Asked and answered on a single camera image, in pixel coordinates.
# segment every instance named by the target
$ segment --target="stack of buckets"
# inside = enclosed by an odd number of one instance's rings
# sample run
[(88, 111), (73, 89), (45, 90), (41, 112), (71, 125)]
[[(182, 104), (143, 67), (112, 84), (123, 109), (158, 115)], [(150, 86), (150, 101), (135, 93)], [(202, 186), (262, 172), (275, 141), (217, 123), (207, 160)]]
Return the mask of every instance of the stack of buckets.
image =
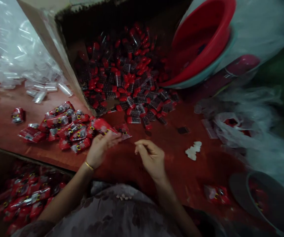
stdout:
[(213, 74), (236, 40), (230, 25), (235, 0), (207, 0), (178, 27), (168, 56), (171, 79), (165, 88), (184, 89)]

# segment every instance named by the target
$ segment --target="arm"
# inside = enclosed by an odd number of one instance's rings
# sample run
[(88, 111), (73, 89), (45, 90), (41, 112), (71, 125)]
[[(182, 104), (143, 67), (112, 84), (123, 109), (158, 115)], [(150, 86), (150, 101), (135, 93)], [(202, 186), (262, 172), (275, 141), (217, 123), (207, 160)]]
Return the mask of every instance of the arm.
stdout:
[(135, 145), (135, 153), (140, 153), (145, 169), (155, 182), (160, 206), (188, 237), (201, 237), (168, 180), (164, 167), (164, 151), (149, 140), (139, 140)]
[[(115, 135), (111, 131), (105, 136), (96, 136), (87, 154), (86, 162), (94, 170), (97, 169), (104, 160), (105, 152), (120, 141), (121, 134)], [(93, 174), (94, 171), (83, 163), (71, 181), (41, 213), (38, 220), (50, 221), (56, 224), (70, 213), (79, 205)]]

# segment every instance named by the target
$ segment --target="hand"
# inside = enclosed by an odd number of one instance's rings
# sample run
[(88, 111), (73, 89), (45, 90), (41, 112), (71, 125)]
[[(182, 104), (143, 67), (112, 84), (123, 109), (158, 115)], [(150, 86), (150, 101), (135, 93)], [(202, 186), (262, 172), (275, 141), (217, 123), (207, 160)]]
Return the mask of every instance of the hand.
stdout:
[(121, 140), (121, 133), (115, 134), (112, 131), (108, 131), (105, 136), (102, 134), (97, 135), (88, 151), (86, 162), (94, 169), (97, 169), (102, 164), (106, 151)]
[(134, 144), (135, 153), (140, 153), (143, 165), (152, 179), (155, 182), (165, 179), (164, 151), (150, 140), (139, 140)]

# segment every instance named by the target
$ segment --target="person's left hand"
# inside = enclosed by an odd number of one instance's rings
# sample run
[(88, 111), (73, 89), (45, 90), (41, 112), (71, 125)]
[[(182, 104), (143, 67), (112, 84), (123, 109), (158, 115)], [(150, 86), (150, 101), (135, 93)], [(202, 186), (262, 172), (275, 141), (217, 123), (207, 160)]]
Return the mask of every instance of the person's left hand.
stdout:
[(94, 169), (97, 169), (105, 158), (106, 151), (121, 141), (121, 133), (115, 134), (108, 131), (105, 136), (97, 135), (88, 151), (86, 162)]

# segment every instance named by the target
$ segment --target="patterned clothing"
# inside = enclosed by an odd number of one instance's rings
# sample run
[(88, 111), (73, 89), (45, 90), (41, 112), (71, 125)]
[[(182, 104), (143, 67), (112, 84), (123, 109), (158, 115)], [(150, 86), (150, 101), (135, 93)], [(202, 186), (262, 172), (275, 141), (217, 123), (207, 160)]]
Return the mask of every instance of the patterned clothing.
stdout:
[(88, 198), (56, 226), (46, 221), (35, 221), (12, 235), (41, 236), (139, 237), (182, 234), (150, 198), (129, 185), (117, 184)]

